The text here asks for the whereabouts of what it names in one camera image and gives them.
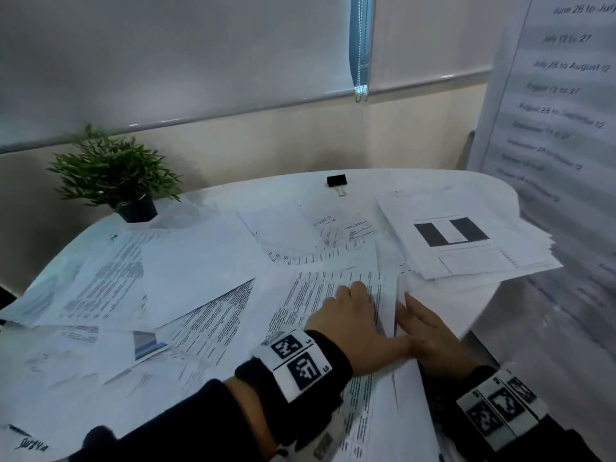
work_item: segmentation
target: round table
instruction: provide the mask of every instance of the round table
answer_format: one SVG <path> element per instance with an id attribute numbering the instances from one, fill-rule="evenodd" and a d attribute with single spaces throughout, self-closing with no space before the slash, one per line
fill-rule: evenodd
<path id="1" fill-rule="evenodd" d="M 345 174 L 348 181 L 344 188 L 344 197 L 338 196 L 335 188 L 327 186 L 327 177 L 338 174 Z M 215 202 L 221 210 L 259 209 L 285 201 L 298 202 L 306 210 L 336 207 L 363 214 L 378 230 L 389 232 L 389 223 L 376 203 L 377 194 L 391 190 L 447 185 L 472 186 L 497 201 L 504 215 L 519 215 L 518 196 L 511 186 L 488 175 L 458 170 L 358 169 L 280 175 L 213 186 L 185 193 L 182 199 L 198 204 Z M 175 203 L 170 200 L 156 202 L 159 212 L 163 212 L 169 204 Z M 118 214 L 99 220 L 69 243 L 35 281 L 53 273 L 62 264 L 65 256 L 86 257 L 88 248 L 93 243 L 115 235 L 125 226 Z M 497 288 L 498 284 L 494 284 L 448 293 L 438 289 L 434 282 L 428 282 L 421 289 L 413 291 L 413 295 L 441 316 L 461 338 L 485 309 Z"/>

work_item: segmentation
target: beige wall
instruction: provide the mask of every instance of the beige wall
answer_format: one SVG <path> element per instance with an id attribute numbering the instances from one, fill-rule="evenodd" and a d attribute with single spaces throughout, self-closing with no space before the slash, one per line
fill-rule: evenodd
<path id="1" fill-rule="evenodd" d="M 183 190 L 311 170 L 454 168 L 477 124 L 481 79 L 260 111 L 137 132 L 168 156 Z M 62 201 L 45 171 L 67 145 L 0 156 L 0 283 L 21 293 L 44 265 L 108 209 Z"/>

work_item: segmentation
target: hand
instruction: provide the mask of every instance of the hand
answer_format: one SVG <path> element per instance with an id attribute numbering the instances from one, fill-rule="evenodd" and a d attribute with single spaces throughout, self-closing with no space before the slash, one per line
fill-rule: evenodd
<path id="1" fill-rule="evenodd" d="M 326 298 L 305 328 L 334 342 L 349 359 L 354 376 L 377 372 L 408 352 L 406 337 L 388 339 L 376 331 L 374 302 L 361 282 L 340 286 L 336 297 Z"/>
<path id="2" fill-rule="evenodd" d="M 408 334 L 408 352 L 430 376 L 463 380 L 479 366 L 443 320 L 408 293 L 396 302 L 396 322 Z"/>

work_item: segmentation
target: green plant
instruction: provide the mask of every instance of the green plant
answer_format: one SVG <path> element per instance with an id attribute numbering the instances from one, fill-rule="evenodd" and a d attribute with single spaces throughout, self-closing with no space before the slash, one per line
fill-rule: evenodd
<path id="1" fill-rule="evenodd" d="M 86 126 L 86 135 L 73 142 L 81 154 L 55 154 L 50 172 L 61 175 L 56 190 L 63 199 L 86 198 L 87 206 L 109 204 L 114 210 L 150 194 L 179 201 L 178 175 L 163 165 L 158 151 L 135 143 L 135 138 L 111 138 Z"/>

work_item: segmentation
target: binder clip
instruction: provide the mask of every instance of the binder clip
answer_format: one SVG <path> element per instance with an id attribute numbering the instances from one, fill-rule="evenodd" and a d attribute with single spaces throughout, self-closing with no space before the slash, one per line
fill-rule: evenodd
<path id="1" fill-rule="evenodd" d="M 338 196 L 346 196 L 343 186 L 347 184 L 346 175 L 335 175 L 333 177 L 327 177 L 327 186 L 334 187 Z"/>

